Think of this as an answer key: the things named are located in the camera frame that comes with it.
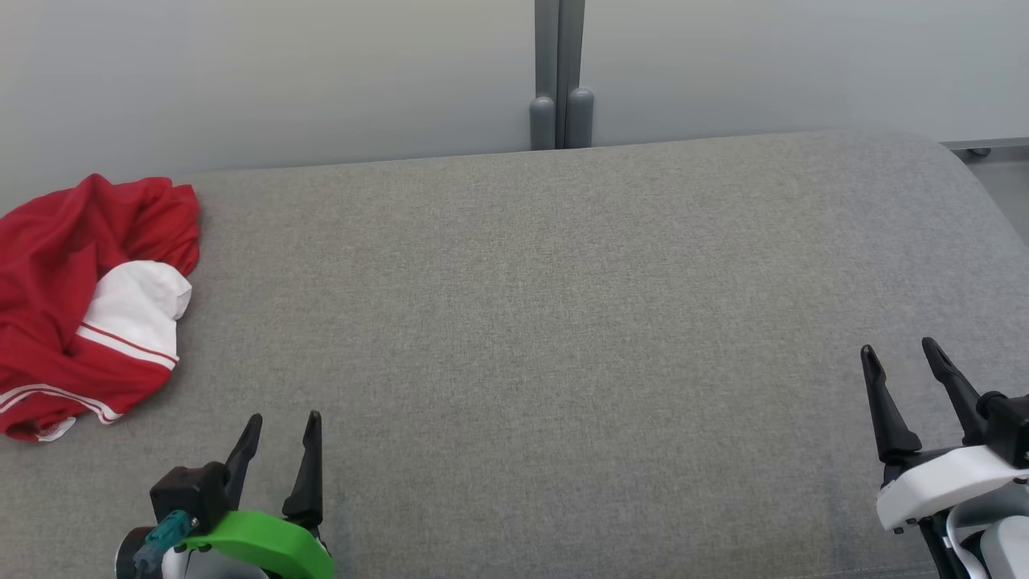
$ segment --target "white wall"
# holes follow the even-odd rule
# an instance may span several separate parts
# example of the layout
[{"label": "white wall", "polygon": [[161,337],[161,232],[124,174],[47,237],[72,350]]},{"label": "white wall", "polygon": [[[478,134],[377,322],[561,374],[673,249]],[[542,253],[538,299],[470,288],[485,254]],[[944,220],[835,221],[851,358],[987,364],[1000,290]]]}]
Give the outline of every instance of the white wall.
[{"label": "white wall", "polygon": [[529,0],[0,0],[0,196],[529,147]]},{"label": "white wall", "polygon": [[1025,0],[588,0],[594,144],[818,128],[1029,136]]}]

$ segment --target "white stripe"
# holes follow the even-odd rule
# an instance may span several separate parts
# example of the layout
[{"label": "white stripe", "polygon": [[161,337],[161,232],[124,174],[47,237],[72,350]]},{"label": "white stripe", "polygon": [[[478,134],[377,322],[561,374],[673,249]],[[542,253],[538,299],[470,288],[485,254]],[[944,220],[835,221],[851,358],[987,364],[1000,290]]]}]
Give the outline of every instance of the white stripe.
[{"label": "white stripe", "polygon": [[4,394],[0,395],[0,413],[10,410],[12,406],[14,406],[19,402],[25,400],[26,398],[29,398],[34,394],[45,394],[49,396],[56,396],[60,398],[67,398],[69,400],[74,400],[75,402],[81,404],[85,408],[95,412],[97,417],[100,419],[100,422],[105,425],[110,425],[114,421],[117,421],[118,419],[121,418],[121,414],[118,414],[117,412],[112,410],[110,406],[107,406],[106,404],[100,402],[99,400],[87,398],[84,396],[79,396],[77,394],[72,394],[68,391],[61,390],[59,388],[51,387],[49,385],[28,385],[25,387],[19,387],[16,389],[11,389],[5,392]]},{"label": "white stripe", "polygon": [[76,334],[90,340],[91,342],[96,342],[102,347],[111,349],[112,351],[119,352],[130,358],[135,358],[136,360],[142,360],[145,362],[152,362],[154,364],[159,364],[165,368],[172,370],[175,368],[175,363],[163,356],[157,356],[155,354],[150,354],[148,352],[141,351],[135,347],[127,345],[121,340],[115,340],[110,336],[105,336],[100,332],[94,332],[85,326],[79,326],[78,330],[75,331]]}]

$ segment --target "gray fabric surface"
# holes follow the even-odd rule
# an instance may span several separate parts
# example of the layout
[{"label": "gray fabric surface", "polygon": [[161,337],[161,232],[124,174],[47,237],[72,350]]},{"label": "gray fabric surface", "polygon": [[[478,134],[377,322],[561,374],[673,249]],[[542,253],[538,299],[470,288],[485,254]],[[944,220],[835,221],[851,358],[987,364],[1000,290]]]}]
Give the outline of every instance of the gray fabric surface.
[{"label": "gray fabric surface", "polygon": [[182,364],[112,427],[0,441],[5,577],[107,577],[169,468],[325,422],[341,577],[932,577],[878,526],[858,350],[926,447],[921,354],[1024,394],[1029,252],[943,147],[862,133],[190,176]]}]

